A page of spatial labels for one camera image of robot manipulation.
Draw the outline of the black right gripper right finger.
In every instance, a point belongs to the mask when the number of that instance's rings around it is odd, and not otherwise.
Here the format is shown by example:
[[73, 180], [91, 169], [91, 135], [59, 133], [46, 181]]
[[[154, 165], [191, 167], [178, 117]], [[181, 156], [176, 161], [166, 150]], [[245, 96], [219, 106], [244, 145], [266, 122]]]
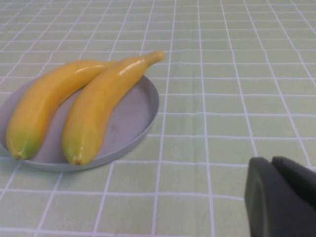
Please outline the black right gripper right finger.
[[316, 173], [286, 157], [273, 157], [272, 165], [292, 190], [315, 209]]

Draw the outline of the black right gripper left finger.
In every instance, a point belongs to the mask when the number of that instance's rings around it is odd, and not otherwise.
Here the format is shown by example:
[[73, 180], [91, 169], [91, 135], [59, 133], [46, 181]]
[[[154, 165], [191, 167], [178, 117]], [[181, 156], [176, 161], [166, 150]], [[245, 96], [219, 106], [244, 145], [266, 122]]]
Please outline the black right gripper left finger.
[[314, 237], [316, 209], [262, 157], [248, 164], [244, 202], [252, 237]]

